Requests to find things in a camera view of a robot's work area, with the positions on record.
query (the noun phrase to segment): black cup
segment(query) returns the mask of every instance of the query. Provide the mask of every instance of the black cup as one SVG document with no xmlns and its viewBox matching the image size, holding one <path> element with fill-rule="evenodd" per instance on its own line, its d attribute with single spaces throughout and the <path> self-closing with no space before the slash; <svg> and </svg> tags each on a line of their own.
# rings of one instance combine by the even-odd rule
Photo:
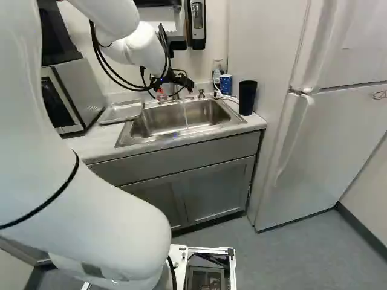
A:
<svg viewBox="0 0 387 290">
<path fill-rule="evenodd" d="M 258 83 L 254 80 L 243 80 L 239 83 L 239 113 L 250 116 L 253 113 Z"/>
</svg>

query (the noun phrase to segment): gray countertop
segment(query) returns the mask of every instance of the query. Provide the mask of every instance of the gray countertop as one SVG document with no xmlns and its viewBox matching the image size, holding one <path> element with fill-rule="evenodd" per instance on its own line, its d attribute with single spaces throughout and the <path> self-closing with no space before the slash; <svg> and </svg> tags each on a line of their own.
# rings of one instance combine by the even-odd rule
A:
<svg viewBox="0 0 387 290">
<path fill-rule="evenodd" d="M 235 112 L 239 111 L 236 103 L 228 100 L 224 100 L 224 102 Z M 77 152 L 84 163 L 93 164 L 266 128 L 266 121 L 255 113 L 242 117 L 246 123 L 229 126 L 221 130 L 210 130 L 201 134 L 185 135 L 120 148 L 114 146 L 124 123 L 100 126 L 97 122 L 85 135 L 66 138 L 65 141 L 70 148 Z"/>
</svg>

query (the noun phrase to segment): blue can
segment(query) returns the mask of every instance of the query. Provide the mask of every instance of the blue can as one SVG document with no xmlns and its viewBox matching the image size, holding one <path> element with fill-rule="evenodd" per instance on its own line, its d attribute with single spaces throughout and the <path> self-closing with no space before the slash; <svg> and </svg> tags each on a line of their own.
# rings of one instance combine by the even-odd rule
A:
<svg viewBox="0 0 387 290">
<path fill-rule="evenodd" d="M 222 74 L 220 76 L 220 91 L 224 95 L 232 95 L 232 75 Z"/>
</svg>

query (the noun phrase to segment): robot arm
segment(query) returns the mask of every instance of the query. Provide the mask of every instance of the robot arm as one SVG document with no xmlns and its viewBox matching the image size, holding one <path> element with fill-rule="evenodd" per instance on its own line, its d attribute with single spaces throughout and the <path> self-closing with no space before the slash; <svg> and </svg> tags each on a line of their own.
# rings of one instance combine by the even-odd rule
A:
<svg viewBox="0 0 387 290">
<path fill-rule="evenodd" d="M 161 77 L 165 64 L 164 48 L 153 27 L 140 22 L 132 0 L 69 0 L 92 20 L 100 49 L 116 62 L 143 66 Z"/>
<path fill-rule="evenodd" d="M 140 25 L 132 0 L 70 2 L 94 21 L 101 43 L 152 46 L 135 42 Z M 52 127 L 42 101 L 37 11 L 36 0 L 5 0 L 0 10 L 0 235 L 79 261 L 74 272 L 92 267 L 108 272 L 106 278 L 123 277 L 128 289 L 133 283 L 150 290 L 169 252 L 169 223 L 93 174 Z"/>
</svg>

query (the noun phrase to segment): sink basin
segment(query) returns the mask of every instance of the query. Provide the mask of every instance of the sink basin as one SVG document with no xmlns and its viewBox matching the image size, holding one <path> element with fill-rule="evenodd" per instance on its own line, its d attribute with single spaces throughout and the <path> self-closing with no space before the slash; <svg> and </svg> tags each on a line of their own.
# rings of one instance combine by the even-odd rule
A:
<svg viewBox="0 0 387 290">
<path fill-rule="evenodd" d="M 198 134 L 245 122 L 221 100 L 152 103 L 133 122 L 125 124 L 115 146 Z"/>
</svg>

